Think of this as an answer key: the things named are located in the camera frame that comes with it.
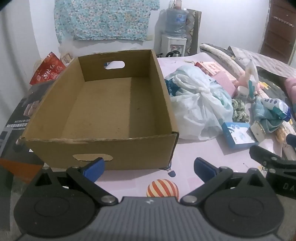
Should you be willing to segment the red snack bag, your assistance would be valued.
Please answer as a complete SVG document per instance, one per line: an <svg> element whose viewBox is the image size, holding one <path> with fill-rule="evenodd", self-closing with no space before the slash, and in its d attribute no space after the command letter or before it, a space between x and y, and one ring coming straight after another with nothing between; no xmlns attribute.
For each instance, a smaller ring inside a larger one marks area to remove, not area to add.
<svg viewBox="0 0 296 241"><path fill-rule="evenodd" d="M36 69L30 80L30 85L55 80L65 69L66 66L62 61L53 52L50 52Z"/></svg>

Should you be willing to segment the clear snack packet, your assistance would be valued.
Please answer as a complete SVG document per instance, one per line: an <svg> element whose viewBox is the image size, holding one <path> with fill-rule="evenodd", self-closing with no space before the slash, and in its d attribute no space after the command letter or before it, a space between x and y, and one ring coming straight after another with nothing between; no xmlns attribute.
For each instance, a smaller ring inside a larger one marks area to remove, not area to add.
<svg viewBox="0 0 296 241"><path fill-rule="evenodd" d="M257 68L251 59L245 68L245 81L249 90L249 97L254 99L255 93L259 89L259 77Z"/></svg>

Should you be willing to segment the white blue wet wipes pack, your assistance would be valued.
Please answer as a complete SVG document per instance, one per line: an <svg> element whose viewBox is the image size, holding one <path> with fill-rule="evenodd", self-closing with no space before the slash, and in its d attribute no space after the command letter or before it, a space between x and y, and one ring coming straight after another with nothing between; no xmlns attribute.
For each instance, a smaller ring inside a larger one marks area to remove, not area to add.
<svg viewBox="0 0 296 241"><path fill-rule="evenodd" d="M274 113L279 119L289 122L291 119L290 107L278 98L263 98L263 106Z"/></svg>

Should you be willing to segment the blue water jug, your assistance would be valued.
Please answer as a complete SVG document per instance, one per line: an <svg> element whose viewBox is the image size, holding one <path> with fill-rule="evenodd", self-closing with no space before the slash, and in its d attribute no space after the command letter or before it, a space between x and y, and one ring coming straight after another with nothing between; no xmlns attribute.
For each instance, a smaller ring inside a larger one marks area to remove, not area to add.
<svg viewBox="0 0 296 241"><path fill-rule="evenodd" d="M166 10L165 33L173 37L183 37L186 32L188 12L183 9L168 8Z"/></svg>

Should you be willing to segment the white water dispenser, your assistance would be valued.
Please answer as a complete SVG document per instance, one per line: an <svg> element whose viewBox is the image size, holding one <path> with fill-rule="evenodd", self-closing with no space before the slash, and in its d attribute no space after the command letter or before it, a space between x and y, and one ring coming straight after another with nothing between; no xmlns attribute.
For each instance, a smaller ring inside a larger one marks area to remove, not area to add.
<svg viewBox="0 0 296 241"><path fill-rule="evenodd" d="M162 34L161 54L162 57L167 57L170 52L178 51L177 57L185 56L187 39L183 37L172 37Z"/></svg>

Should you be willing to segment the blue white bandage box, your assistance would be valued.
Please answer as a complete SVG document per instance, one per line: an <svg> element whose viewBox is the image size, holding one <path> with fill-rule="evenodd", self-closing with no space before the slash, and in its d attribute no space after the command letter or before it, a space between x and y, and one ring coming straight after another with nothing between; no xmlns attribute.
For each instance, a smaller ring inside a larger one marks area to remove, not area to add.
<svg viewBox="0 0 296 241"><path fill-rule="evenodd" d="M246 149L258 145L249 123L225 122L222 124L222 131L231 149Z"/></svg>

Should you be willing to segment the dark printed poster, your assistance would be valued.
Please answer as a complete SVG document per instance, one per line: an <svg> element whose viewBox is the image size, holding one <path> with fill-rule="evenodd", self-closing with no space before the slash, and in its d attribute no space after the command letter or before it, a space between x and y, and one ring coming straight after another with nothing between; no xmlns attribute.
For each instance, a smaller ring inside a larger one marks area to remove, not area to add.
<svg viewBox="0 0 296 241"><path fill-rule="evenodd" d="M11 114L1 132L1 158L20 163L42 165L44 162L21 140L21 135L53 80L31 86Z"/></svg>

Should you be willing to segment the brown wooden door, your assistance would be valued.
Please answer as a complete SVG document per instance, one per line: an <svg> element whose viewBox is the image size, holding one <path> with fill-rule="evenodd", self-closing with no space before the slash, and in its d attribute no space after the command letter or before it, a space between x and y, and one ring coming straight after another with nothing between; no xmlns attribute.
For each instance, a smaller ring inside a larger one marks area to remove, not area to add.
<svg viewBox="0 0 296 241"><path fill-rule="evenodd" d="M295 52L295 7L289 1L271 1L260 54L290 64Z"/></svg>

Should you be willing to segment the pink sponge block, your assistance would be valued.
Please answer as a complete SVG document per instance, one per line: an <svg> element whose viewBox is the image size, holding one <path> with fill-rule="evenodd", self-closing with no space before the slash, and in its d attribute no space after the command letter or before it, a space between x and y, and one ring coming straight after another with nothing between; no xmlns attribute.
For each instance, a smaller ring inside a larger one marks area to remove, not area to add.
<svg viewBox="0 0 296 241"><path fill-rule="evenodd" d="M220 71L213 75L212 78L214 78L232 98L235 96L236 88L224 72Z"/></svg>

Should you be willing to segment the green white scrunchie cloth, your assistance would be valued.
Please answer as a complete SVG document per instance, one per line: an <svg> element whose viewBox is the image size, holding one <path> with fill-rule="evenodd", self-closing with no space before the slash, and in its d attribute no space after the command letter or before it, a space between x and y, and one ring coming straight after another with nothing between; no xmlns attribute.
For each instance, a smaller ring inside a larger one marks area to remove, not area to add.
<svg viewBox="0 0 296 241"><path fill-rule="evenodd" d="M249 115L246 113L245 103L239 99L232 99L233 115L232 120L237 123L248 123L250 120Z"/></svg>

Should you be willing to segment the floral blue wall cloth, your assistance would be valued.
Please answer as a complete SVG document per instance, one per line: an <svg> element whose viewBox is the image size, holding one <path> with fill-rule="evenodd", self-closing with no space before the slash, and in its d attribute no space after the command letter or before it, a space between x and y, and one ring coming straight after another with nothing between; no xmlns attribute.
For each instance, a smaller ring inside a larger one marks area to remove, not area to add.
<svg viewBox="0 0 296 241"><path fill-rule="evenodd" d="M55 1L57 40L143 42L151 11L158 9L159 1Z"/></svg>

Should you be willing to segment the pink plush doll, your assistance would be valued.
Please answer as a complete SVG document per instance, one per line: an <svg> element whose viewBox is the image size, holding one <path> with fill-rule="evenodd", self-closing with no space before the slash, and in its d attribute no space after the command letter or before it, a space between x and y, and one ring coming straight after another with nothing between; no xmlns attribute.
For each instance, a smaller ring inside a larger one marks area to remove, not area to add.
<svg viewBox="0 0 296 241"><path fill-rule="evenodd" d="M259 79L255 78L252 74L241 75L234 85L238 93L243 94L249 101L254 101L258 91L264 88Z"/></svg>

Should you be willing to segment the red white tissue pack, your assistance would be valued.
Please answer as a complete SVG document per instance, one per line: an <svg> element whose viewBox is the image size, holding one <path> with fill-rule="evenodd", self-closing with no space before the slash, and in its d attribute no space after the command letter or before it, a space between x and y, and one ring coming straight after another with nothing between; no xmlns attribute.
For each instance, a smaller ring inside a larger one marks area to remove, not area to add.
<svg viewBox="0 0 296 241"><path fill-rule="evenodd" d="M215 74L219 72L223 72L224 68L220 66L216 62L203 62L199 61L195 63L196 67L199 67L206 75L209 75L210 77L214 76Z"/></svg>

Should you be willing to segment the white plastic bag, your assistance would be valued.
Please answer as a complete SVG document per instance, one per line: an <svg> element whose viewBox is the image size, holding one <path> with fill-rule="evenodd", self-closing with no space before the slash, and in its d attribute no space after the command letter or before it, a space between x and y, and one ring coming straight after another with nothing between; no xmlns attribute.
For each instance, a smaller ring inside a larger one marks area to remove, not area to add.
<svg viewBox="0 0 296 241"><path fill-rule="evenodd" d="M222 134L222 124L232 121L232 98L199 67L183 65L165 77L179 137L207 141Z"/></svg>

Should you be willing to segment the light blue towel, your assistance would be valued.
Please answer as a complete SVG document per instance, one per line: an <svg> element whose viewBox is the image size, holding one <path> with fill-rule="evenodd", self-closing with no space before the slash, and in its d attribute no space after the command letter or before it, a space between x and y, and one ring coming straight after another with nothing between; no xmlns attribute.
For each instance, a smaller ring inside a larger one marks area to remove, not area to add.
<svg viewBox="0 0 296 241"><path fill-rule="evenodd" d="M252 104L252 112L255 121L258 121L266 133L277 130L284 120L279 119L274 113L261 103L263 98L257 96Z"/></svg>

